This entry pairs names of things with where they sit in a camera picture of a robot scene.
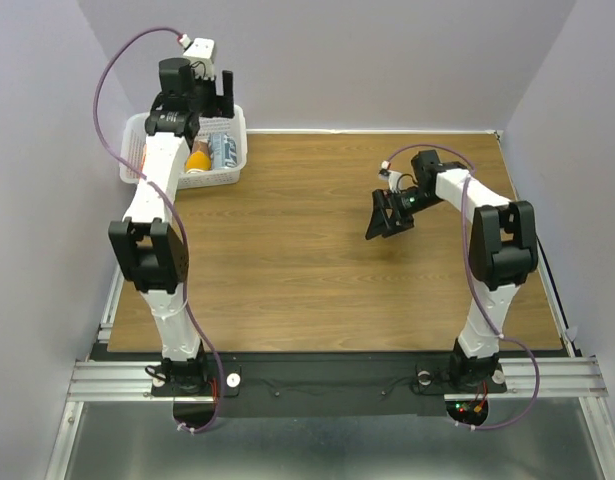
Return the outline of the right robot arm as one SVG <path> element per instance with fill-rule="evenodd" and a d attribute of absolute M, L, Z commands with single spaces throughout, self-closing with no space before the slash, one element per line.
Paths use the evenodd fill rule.
<path fill-rule="evenodd" d="M 436 150 L 421 150 L 411 160 L 413 184 L 403 187 L 404 173 L 381 163 L 384 189 L 372 193 L 372 213 L 365 233 L 371 240 L 413 228 L 414 216 L 441 202 L 461 214 L 463 262 L 472 303 L 466 324 L 449 357 L 451 386 L 469 390 L 494 376 L 499 343 L 509 307 L 538 266 L 535 212 L 527 201 L 512 201 L 474 177 L 465 159 L 444 162 Z"/>

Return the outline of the blue white patterned towel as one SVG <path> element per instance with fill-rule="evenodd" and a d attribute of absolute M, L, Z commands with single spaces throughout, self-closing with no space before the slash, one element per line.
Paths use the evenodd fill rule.
<path fill-rule="evenodd" d="M 233 169 L 238 166 L 237 145 L 227 133 L 212 133 L 208 137 L 212 169 Z"/>

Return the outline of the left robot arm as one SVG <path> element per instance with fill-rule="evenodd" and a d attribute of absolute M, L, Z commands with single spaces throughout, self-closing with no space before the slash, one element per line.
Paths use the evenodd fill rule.
<path fill-rule="evenodd" d="M 144 123 L 145 147 L 134 197 L 108 236 L 124 278 L 150 308 L 162 344 L 162 361 L 148 368 L 155 387 L 195 395 L 209 387 L 203 342 L 188 311 L 185 284 L 189 250 L 173 224 L 178 182 L 203 117 L 233 115 L 213 80 L 188 57 L 160 61 L 160 92 Z"/>

